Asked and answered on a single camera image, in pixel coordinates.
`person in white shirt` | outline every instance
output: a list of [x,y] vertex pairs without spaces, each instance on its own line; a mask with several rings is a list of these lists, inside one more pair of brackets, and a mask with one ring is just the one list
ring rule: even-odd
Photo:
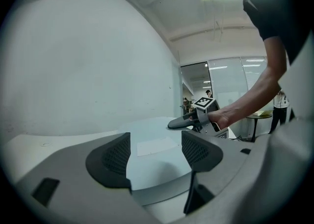
[[273,121],[271,123],[270,133],[272,133],[280,121],[280,125],[286,122],[287,108],[289,106],[289,101],[286,95],[281,90],[274,98],[274,111],[273,111]]

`hand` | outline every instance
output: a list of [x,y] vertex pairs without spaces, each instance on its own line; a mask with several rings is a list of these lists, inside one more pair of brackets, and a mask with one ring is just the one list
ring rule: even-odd
[[208,118],[211,122],[216,122],[220,129],[224,129],[230,125],[228,117],[221,110],[209,112]]

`black pants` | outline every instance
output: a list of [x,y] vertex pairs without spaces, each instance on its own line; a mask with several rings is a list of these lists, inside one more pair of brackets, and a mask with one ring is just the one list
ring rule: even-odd
[[276,129],[278,121],[280,121],[280,125],[284,124],[286,122],[286,116],[287,116],[287,108],[274,107],[273,121],[271,123],[271,128],[270,128],[269,133],[272,133]]

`fluorescent light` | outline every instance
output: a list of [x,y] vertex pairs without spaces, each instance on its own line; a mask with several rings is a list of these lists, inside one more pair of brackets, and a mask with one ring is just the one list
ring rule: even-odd
[[228,66],[212,67],[212,68],[210,68],[210,70],[225,69],[227,67]]
[[265,59],[247,59],[246,62],[263,62]]
[[243,67],[254,67],[254,66],[261,66],[261,65],[243,65]]

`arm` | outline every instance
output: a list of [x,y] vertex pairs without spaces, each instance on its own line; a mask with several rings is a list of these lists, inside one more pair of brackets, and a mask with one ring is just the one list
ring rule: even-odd
[[264,41],[267,67],[254,86],[236,102],[209,113],[209,120],[217,122],[221,129],[251,115],[270,102],[280,91],[278,80],[287,69],[286,51],[279,37]]

